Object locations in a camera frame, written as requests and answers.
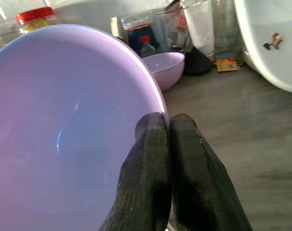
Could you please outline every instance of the cartoon sticker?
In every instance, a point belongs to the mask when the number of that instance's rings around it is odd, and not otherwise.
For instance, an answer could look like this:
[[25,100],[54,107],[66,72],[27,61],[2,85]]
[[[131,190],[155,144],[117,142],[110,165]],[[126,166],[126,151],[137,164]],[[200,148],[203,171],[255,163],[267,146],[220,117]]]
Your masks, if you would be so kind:
[[265,43],[264,47],[269,51],[275,49],[279,51],[280,44],[283,42],[282,35],[278,32],[275,32],[271,36],[271,42]]

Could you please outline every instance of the red bottle cap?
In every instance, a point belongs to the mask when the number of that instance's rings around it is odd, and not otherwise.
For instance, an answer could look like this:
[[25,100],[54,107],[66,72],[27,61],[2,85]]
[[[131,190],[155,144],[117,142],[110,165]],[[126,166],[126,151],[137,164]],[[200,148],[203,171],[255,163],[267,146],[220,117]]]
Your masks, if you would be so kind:
[[150,36],[149,35],[145,35],[145,36],[141,36],[141,42],[149,42],[150,41]]
[[44,18],[46,16],[54,15],[54,11],[51,7],[42,7],[38,9],[34,9],[31,11],[26,11],[23,13],[18,13],[15,15],[15,19],[18,24],[25,24],[29,21],[38,19],[38,18]]

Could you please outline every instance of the kitchen counter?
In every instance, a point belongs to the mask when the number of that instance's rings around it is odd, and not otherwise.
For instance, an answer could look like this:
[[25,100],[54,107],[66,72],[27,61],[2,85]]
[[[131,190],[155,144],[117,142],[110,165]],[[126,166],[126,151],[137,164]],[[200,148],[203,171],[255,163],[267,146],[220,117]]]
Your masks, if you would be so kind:
[[292,231],[292,93],[243,66],[183,76],[164,98],[225,164],[255,231]]

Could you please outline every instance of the plastic bottle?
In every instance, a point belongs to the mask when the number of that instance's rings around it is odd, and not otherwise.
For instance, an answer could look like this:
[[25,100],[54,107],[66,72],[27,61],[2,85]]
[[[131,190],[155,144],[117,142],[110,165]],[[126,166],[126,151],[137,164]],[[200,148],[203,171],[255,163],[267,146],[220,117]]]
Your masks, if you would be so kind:
[[141,43],[143,45],[143,47],[141,49],[141,57],[142,58],[153,55],[156,53],[156,49],[153,46],[151,46],[149,43],[149,41],[150,41],[149,35],[142,36],[140,39],[141,39]]

